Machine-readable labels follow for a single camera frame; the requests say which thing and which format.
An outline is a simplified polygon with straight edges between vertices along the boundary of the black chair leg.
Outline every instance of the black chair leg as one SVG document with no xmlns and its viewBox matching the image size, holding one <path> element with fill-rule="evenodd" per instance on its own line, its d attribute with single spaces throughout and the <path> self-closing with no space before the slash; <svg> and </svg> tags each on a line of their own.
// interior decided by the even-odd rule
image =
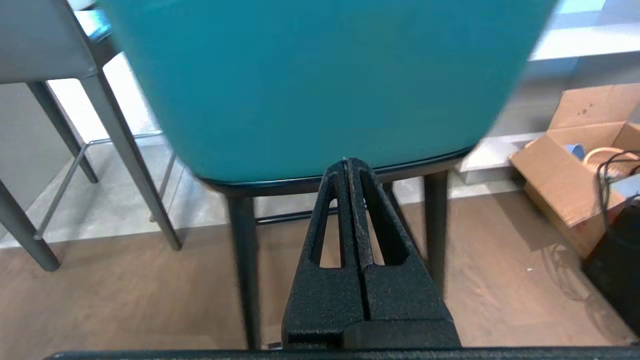
<svg viewBox="0 0 640 360">
<path fill-rule="evenodd" d="M 236 255 L 246 344 L 249 350 L 260 350 L 258 241 L 253 198 L 227 196 L 227 209 Z"/>
<path fill-rule="evenodd" d="M 406 233 L 409 236 L 409 239 L 411 239 L 411 242 L 413 243 L 413 245 L 415 246 L 415 248 L 418 250 L 418 253 L 419 253 L 420 249 L 418 248 L 418 245 L 415 242 L 415 238 L 413 237 L 413 233 L 411 232 L 411 228 L 409 227 L 409 223 L 406 221 L 406 219 L 404 217 L 404 214 L 402 212 L 402 208 L 400 207 L 400 203 L 398 202 L 398 199 L 396 198 L 396 195 L 394 194 L 394 185 L 393 185 L 393 183 L 382 184 L 382 189 L 385 191 L 385 194 L 387 194 L 387 198 L 389 199 L 389 202 L 391 203 L 391 206 L 396 211 L 398 219 L 400 219 L 400 224 L 402 224 L 402 226 L 404 227 L 404 230 L 406 230 Z"/>
<path fill-rule="evenodd" d="M 73 154 L 73 156 L 78 156 L 80 153 L 80 143 L 76 139 L 73 131 L 71 130 L 71 126 L 67 122 L 65 116 L 62 113 L 62 109 L 56 102 L 56 99 L 51 92 L 51 89 L 47 86 L 45 81 L 37 81 L 34 83 L 27 83 L 29 86 L 29 90 L 36 98 L 40 106 L 44 110 L 45 114 L 51 121 L 53 127 L 56 128 L 58 134 L 62 138 L 62 140 L 67 145 L 67 148 Z M 87 160 L 86 154 L 84 158 L 80 161 L 80 168 L 86 175 L 86 178 L 89 179 L 89 182 L 96 184 L 98 183 L 98 177 L 95 175 L 91 165 L 89 164 L 89 160 Z"/>
<path fill-rule="evenodd" d="M 441 171 L 423 177 L 424 226 L 427 237 L 427 269 L 444 298 L 447 248 L 447 188 L 449 172 Z"/>
<path fill-rule="evenodd" d="M 47 243 L 44 240 L 33 239 L 36 233 L 35 226 L 1 181 L 0 223 L 45 271 L 55 271 L 60 267 L 60 262 Z"/>
</svg>

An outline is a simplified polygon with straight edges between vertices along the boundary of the wooden floor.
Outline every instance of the wooden floor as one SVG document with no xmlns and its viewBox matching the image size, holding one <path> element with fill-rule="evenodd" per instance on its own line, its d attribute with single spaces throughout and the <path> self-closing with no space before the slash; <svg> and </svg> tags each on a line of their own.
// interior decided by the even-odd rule
<svg viewBox="0 0 640 360">
<path fill-rule="evenodd" d="M 415 234 L 420 205 L 404 209 Z M 446 303 L 465 346 L 608 345 L 632 336 L 521 193 L 453 200 L 450 219 Z M 279 340 L 307 224 L 259 228 L 265 343 Z M 160 234 L 56 244 L 63 265 L 53 274 L 21 249 L 0 251 L 0 359 L 243 347 L 228 227 L 181 236 L 180 252 Z M 326 239 L 336 238 L 334 218 Z M 327 254 L 323 264 L 336 259 Z"/>
</svg>

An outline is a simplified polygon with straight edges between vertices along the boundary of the open cardboard box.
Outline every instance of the open cardboard box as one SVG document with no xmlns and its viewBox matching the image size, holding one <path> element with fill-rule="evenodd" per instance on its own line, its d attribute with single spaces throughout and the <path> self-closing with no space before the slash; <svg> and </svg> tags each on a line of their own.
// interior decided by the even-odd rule
<svg viewBox="0 0 640 360">
<path fill-rule="evenodd" d="M 599 147 L 640 149 L 640 126 L 629 122 L 639 102 L 640 84 L 567 90 L 547 132 L 511 157 L 527 180 L 527 195 L 582 258 L 604 235 L 604 220 L 595 172 L 564 146 L 581 143 L 587 153 Z M 610 216 L 623 201 L 611 192 Z"/>
</svg>

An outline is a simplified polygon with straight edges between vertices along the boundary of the black cable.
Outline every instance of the black cable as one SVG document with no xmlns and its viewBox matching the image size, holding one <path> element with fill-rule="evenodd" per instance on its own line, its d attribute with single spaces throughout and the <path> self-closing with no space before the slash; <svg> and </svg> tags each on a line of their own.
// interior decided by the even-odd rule
<svg viewBox="0 0 640 360">
<path fill-rule="evenodd" d="M 613 241 L 618 242 L 620 245 L 630 250 L 640 251 L 640 244 L 634 245 L 630 241 L 627 241 L 626 239 L 623 239 L 620 236 L 618 236 L 613 230 L 613 228 L 611 227 L 611 224 L 609 222 L 609 196 L 611 195 L 611 183 L 612 183 L 611 181 L 612 178 L 609 177 L 609 165 L 612 163 L 626 163 L 626 162 L 640 161 L 640 160 L 634 160 L 634 159 L 616 159 L 624 154 L 635 154 L 640 156 L 640 151 L 639 150 L 623 151 L 619 154 L 615 154 L 614 156 L 611 156 L 607 161 L 603 162 L 598 166 L 596 170 L 596 187 L 598 189 L 598 202 L 600 205 L 600 212 L 602 213 L 602 218 L 604 220 L 604 226 L 605 226 L 605 231 L 607 233 L 607 236 Z M 630 176 L 634 175 L 638 170 L 638 168 L 640 168 L 640 165 L 633 168 L 630 171 L 629 175 Z M 626 198 L 623 203 L 624 208 L 632 206 L 632 203 L 638 198 L 640 198 L 640 193 L 637 193 L 633 196 Z"/>
</svg>

